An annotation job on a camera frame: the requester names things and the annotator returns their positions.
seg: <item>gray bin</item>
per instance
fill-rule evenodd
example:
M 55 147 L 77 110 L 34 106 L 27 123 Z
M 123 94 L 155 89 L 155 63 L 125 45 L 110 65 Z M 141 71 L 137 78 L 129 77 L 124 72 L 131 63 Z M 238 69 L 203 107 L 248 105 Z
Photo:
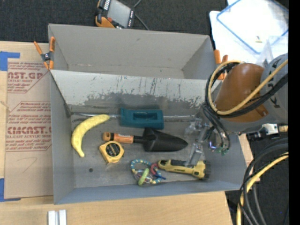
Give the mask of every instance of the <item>gray bin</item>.
M 120 126 L 122 107 L 160 109 L 166 118 L 197 113 L 216 67 L 209 36 L 50 24 L 51 36 L 56 38 L 50 82 L 55 204 L 240 188 L 246 163 L 235 135 L 226 156 L 204 148 L 211 163 L 210 179 L 204 181 L 162 170 L 166 180 L 141 187 L 131 173 L 136 158 L 186 160 L 191 144 L 177 152 L 145 152 L 140 144 L 124 143 L 124 156 L 115 164 L 106 164 L 98 149 L 103 132 L 143 134 L 142 128 Z M 81 158 L 70 140 L 76 125 L 88 118 L 83 113 L 112 116 L 84 136 Z M 188 126 L 187 119 L 169 119 L 161 131 L 184 139 Z

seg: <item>yellow tape measure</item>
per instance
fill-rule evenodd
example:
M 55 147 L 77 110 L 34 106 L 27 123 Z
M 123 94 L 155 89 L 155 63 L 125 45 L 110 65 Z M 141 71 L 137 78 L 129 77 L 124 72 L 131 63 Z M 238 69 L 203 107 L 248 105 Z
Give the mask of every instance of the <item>yellow tape measure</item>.
M 117 163 L 124 155 L 124 149 L 116 141 L 109 141 L 102 144 L 99 150 L 107 163 Z

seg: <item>yellow banana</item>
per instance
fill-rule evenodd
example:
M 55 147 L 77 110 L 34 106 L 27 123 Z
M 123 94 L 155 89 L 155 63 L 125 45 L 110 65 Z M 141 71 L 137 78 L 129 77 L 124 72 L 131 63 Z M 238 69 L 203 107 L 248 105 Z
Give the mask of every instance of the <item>yellow banana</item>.
M 88 118 L 87 120 L 80 123 L 77 127 L 75 127 L 72 137 L 71 143 L 73 148 L 78 152 L 80 157 L 84 157 L 84 152 L 82 151 L 82 140 L 83 136 L 89 131 L 91 128 L 109 120 L 109 116 L 106 114 L 101 114 L 97 116 L 93 116 Z

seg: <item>black trowel blade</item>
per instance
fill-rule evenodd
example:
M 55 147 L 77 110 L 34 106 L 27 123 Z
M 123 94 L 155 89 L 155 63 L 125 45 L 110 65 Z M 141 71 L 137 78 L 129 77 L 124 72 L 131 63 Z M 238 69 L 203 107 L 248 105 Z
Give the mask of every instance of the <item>black trowel blade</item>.
M 147 152 L 179 151 L 187 147 L 188 143 L 173 135 L 169 135 L 152 128 L 145 128 L 143 133 L 143 148 Z

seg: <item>box floor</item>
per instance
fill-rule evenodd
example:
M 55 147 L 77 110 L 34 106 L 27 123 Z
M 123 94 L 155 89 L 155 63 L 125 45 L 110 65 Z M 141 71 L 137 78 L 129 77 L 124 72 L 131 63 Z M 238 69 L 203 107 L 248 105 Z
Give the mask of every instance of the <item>box floor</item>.
M 72 130 L 85 116 L 72 115 Z M 165 122 L 164 130 L 161 132 L 171 134 L 180 138 L 184 138 L 184 130 L 189 126 L 189 122 Z M 85 157 L 81 158 L 75 150 L 73 150 L 73 162 L 75 172 L 75 188 L 114 186 L 114 185 L 128 185 L 136 184 L 131 169 L 130 163 L 132 160 L 140 158 L 155 163 L 161 159 L 176 159 L 187 160 L 191 145 L 180 151 L 175 152 L 145 152 L 142 144 L 138 143 L 121 143 L 124 149 L 124 155 L 117 163 L 107 164 L 99 151 L 99 146 L 105 141 L 102 140 L 104 132 L 113 132 L 123 135 L 143 135 L 142 128 L 121 127 L 118 118 L 111 118 L 107 122 L 100 124 L 97 127 L 88 131 L 82 140 L 82 150 Z M 145 165 L 136 165 L 137 168 L 145 168 Z M 195 180 L 194 177 L 187 174 L 166 172 L 161 170 L 162 176 L 166 177 L 163 182 L 172 181 L 187 181 Z

